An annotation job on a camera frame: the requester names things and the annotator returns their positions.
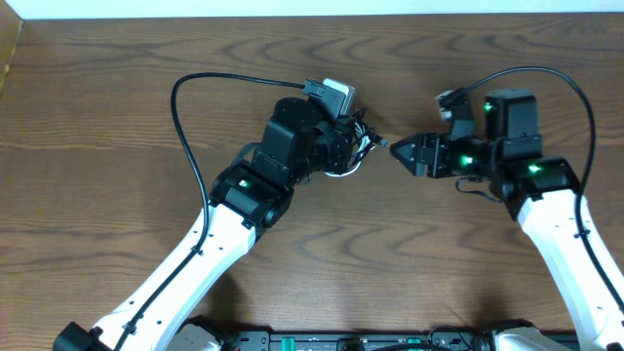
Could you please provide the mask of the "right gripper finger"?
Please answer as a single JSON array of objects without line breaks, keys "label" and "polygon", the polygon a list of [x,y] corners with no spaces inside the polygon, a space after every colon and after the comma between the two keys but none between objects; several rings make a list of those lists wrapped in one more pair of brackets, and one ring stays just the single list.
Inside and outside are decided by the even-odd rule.
[{"label": "right gripper finger", "polygon": [[414,176],[425,176],[429,157],[419,150],[394,150],[392,155]]},{"label": "right gripper finger", "polygon": [[406,150],[408,154],[411,154],[414,148],[419,148],[422,146],[424,137],[425,134],[414,134],[398,140],[391,144],[390,152],[393,154],[398,154],[403,150]]}]

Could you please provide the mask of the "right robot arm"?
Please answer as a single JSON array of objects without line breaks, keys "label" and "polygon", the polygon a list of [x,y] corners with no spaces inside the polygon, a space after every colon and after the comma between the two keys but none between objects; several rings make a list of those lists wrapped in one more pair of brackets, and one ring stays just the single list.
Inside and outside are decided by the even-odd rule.
[{"label": "right robot arm", "polygon": [[487,198],[505,205],[537,247],[553,278],[582,350],[620,350],[623,275],[591,218],[580,182],[563,157],[542,153],[537,100],[525,89],[485,98],[486,136],[475,134],[467,97],[437,97],[446,134],[420,133],[390,148],[414,176],[488,181]]}]

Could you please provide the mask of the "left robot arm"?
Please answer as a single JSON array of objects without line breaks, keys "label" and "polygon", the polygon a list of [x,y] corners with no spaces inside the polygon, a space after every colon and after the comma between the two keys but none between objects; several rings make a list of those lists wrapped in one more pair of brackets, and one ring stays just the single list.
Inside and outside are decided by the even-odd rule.
[{"label": "left robot arm", "polygon": [[288,210],[315,172],[348,173],[365,112],[345,114],[313,98],[280,99],[261,141],[202,188],[204,207],[147,280],[90,329],[67,325],[53,350],[168,350],[209,289]]}]

